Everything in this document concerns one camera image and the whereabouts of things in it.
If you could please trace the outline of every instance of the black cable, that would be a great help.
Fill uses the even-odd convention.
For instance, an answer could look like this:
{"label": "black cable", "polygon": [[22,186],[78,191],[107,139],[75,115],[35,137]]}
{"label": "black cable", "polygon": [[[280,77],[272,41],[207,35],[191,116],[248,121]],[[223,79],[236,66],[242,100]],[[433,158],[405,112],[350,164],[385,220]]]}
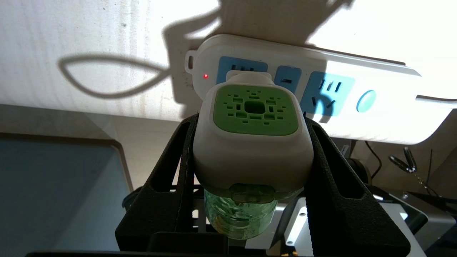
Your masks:
{"label": "black cable", "polygon": [[376,174],[381,170],[381,167],[383,166],[383,162],[381,161],[379,156],[373,151],[373,149],[370,147],[370,145],[368,144],[367,141],[365,141],[365,144],[368,146],[368,149],[370,149],[370,151],[374,155],[374,157],[376,157],[377,161],[379,161],[379,166],[378,166],[378,168],[376,169],[376,171],[372,175],[372,179],[373,179],[376,176]]}
{"label": "black cable", "polygon": [[435,190],[433,190],[431,187],[427,186],[427,192],[428,192],[429,189],[435,194],[435,196],[441,197]]}
{"label": "black cable", "polygon": [[430,191],[429,191],[428,181],[430,180],[430,170],[431,170],[431,155],[432,155],[432,153],[433,153],[433,149],[430,149],[429,172],[428,172],[428,174],[427,174],[427,181],[425,182],[425,183],[426,183],[426,185],[427,185],[427,188],[426,188],[426,190],[427,190],[427,193],[428,193],[429,195],[431,195],[431,193],[430,193]]}

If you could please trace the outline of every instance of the green liquid bottle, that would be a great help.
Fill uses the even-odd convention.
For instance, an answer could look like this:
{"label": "green liquid bottle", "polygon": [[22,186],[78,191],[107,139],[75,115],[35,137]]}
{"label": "green liquid bottle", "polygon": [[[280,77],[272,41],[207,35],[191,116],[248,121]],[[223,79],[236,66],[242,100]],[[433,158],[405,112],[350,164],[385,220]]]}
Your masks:
{"label": "green liquid bottle", "polygon": [[277,200],[241,203],[205,190],[205,211],[214,229],[229,238],[245,240],[262,233],[270,224]]}

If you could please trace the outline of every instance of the white casing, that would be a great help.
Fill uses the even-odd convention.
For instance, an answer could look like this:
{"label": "white casing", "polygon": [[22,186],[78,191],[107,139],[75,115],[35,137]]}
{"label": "white casing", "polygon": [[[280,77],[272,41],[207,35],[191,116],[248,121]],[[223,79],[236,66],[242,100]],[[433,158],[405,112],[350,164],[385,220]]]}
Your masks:
{"label": "white casing", "polygon": [[[193,69],[188,65],[190,56]],[[424,85],[419,73],[410,67],[225,34],[213,36],[198,50],[187,52],[185,68],[192,74],[201,99],[216,84],[222,56],[265,62],[273,80],[278,66],[300,68],[302,74],[294,93],[299,102],[314,71],[355,78],[340,114],[320,123],[332,137],[416,144],[429,137],[447,115],[438,105],[415,100]],[[360,113],[357,102],[369,90],[376,91],[376,101],[371,109]],[[323,116],[307,113],[307,117],[319,122]]]}
{"label": "white casing", "polygon": [[[295,106],[298,129],[287,136],[237,134],[220,129],[213,121],[216,94],[220,88],[233,84],[276,87],[286,92]],[[254,72],[236,75],[208,91],[198,118],[193,153],[199,182],[211,193],[225,197],[230,197],[229,188],[236,183],[270,185],[277,193],[296,191],[306,182],[314,157],[295,96]]]}

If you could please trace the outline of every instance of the mosquito repellent heater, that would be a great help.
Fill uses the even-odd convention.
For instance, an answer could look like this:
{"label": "mosquito repellent heater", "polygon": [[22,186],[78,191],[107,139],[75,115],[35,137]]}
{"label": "mosquito repellent heater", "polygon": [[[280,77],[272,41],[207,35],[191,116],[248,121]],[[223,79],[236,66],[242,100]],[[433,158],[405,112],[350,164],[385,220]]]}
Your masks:
{"label": "mosquito repellent heater", "polygon": [[300,190],[313,146],[300,105],[271,75],[230,71],[206,94],[193,143],[196,176],[213,227],[247,239],[269,225],[276,203]]}

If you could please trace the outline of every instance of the table surface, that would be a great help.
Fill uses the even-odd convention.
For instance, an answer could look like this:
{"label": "table surface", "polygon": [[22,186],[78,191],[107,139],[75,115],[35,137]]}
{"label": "table surface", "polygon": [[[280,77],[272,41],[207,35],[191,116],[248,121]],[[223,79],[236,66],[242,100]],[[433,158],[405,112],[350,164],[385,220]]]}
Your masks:
{"label": "table surface", "polygon": [[[3,1],[0,103],[179,121],[202,103],[184,71],[186,51],[219,33],[405,62],[427,81],[422,95],[457,98],[456,7],[451,0]],[[433,118],[439,124],[449,112]],[[327,129],[348,137],[353,128]]]}

